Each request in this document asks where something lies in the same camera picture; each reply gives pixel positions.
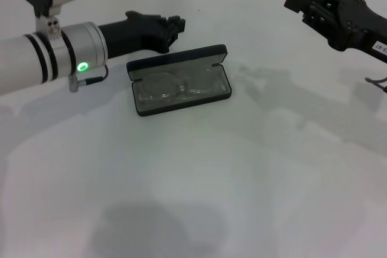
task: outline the white surface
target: white surface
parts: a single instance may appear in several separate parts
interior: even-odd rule
[[[125,62],[142,52],[77,94],[1,97],[0,257],[385,257],[387,104],[363,81],[385,63],[332,50],[285,0],[103,1],[61,23],[184,16],[172,52],[226,44],[233,96],[141,118]],[[33,30],[23,0],[0,4],[0,36]]]

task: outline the wire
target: wire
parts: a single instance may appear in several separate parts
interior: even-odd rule
[[[380,83],[387,82],[387,78],[384,78],[384,79],[381,79],[381,80],[371,80],[370,78],[365,78],[365,80],[368,83],[372,83],[372,84],[380,84]]]
[[[106,78],[109,76],[109,68],[107,65],[105,65],[106,74],[103,76],[103,79],[106,80]]]
[[[105,65],[105,70],[106,70],[106,74],[103,77],[95,77],[95,78],[85,79],[86,86],[92,85],[95,83],[99,83],[99,82],[106,80],[106,78],[109,76],[109,68],[107,65]]]
[[[376,87],[382,89],[384,92],[386,92],[387,88],[383,87],[382,85],[379,85],[379,83],[383,83],[383,82],[387,81],[387,78],[385,78],[383,80],[378,80],[378,81],[371,80],[370,78],[365,78],[365,80],[366,80],[366,82],[371,83],[374,86],[376,86]]]

